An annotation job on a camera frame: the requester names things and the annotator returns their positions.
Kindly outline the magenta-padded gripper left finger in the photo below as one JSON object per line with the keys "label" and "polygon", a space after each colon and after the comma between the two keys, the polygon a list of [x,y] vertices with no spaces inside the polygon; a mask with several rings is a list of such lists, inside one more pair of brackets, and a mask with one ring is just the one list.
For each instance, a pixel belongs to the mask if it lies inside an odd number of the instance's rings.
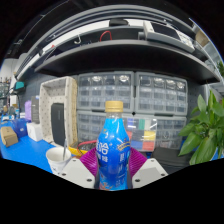
{"label": "magenta-padded gripper left finger", "polygon": [[93,148],[80,159],[72,158],[60,173],[60,177],[84,188],[99,188],[98,159]]}

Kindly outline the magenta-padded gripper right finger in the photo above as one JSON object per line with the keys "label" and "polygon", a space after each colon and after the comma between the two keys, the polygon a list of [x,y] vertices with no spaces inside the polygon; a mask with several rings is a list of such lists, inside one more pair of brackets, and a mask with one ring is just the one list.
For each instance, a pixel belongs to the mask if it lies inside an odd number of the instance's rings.
{"label": "magenta-padded gripper right finger", "polygon": [[147,159],[132,148],[128,162],[128,188],[136,189],[166,177],[168,173],[155,158]]}

